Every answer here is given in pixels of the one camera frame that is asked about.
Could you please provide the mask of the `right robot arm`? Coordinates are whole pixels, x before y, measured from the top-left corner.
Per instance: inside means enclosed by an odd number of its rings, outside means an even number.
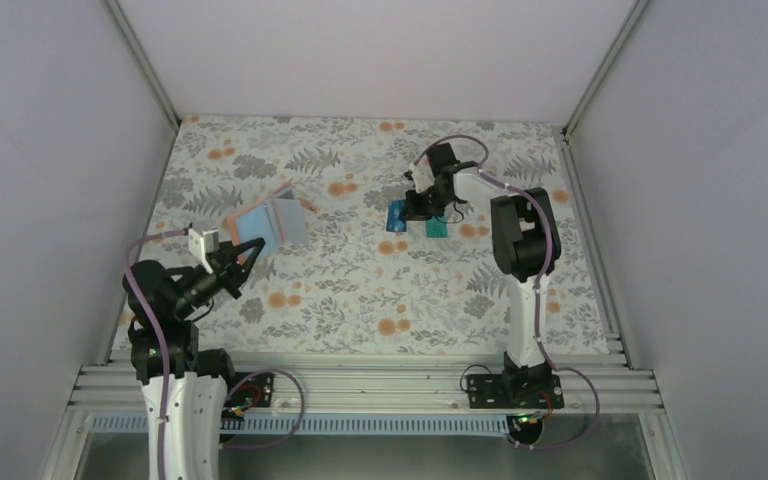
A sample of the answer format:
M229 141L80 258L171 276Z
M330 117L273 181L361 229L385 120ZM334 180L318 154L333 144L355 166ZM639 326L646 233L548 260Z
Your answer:
M542 187L523 190L493 177L484 168L489 149L479 162L457 159L445 137L427 147L431 176L418 171L415 160L405 173L414 188L405 194L399 219L405 222L436 220L448 207L469 204L488 210L492 252L497 268L506 276L510 300L510 333L503 357L501 391L515 407L525 407L540 389L552 388L553 363L542 340L550 277L562 254L562 245L549 193Z

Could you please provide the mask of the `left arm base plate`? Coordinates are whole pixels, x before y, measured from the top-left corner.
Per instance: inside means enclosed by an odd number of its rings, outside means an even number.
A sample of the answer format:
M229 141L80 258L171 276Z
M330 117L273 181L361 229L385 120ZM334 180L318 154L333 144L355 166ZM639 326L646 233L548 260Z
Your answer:
M222 417L242 418L251 409L270 407L274 380L272 373L265 373L244 382L225 400Z

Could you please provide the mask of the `blue credit card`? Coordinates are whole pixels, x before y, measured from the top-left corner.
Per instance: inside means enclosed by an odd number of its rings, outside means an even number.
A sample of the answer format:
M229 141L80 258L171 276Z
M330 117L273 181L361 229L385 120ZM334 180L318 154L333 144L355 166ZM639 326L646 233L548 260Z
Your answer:
M404 233L407 231L407 223L403 218L405 200L394 200L387 208L385 230L390 233Z

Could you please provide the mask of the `teal credit card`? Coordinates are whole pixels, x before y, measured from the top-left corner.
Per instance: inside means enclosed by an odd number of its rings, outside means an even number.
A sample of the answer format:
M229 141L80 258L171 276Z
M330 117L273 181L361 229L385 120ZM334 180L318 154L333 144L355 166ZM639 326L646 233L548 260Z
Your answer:
M425 222L426 237L429 239L445 239L449 236L448 224L444 218L432 217Z

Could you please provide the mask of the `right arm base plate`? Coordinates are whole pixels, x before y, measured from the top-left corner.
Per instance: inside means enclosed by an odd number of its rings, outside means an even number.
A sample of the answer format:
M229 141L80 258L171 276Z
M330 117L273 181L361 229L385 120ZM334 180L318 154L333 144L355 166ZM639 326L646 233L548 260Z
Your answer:
M471 409L563 409L565 399L560 378L552 375L547 382L526 385L517 391L505 386L498 374L469 374L465 389Z

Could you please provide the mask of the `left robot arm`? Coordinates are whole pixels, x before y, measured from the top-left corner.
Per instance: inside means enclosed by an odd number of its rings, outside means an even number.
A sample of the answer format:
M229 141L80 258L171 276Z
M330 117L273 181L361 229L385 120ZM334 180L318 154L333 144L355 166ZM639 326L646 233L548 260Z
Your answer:
M240 297L265 241L188 236L202 264L166 268L142 260L122 280L134 314L130 358L147 413L152 479L218 478L219 447L227 439L222 423L271 402L273 374L236 373L225 349L200 349L197 325L198 309L211 310L218 293Z

